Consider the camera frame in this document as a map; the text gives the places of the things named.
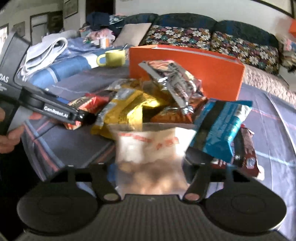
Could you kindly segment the person's left hand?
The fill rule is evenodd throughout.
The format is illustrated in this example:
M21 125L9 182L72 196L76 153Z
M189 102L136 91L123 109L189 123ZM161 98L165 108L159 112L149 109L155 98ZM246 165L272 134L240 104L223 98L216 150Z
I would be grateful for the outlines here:
M15 146L20 143L23 131L24 126L21 125L18 128L10 131L8 134L0 136L0 153L7 154L12 152Z

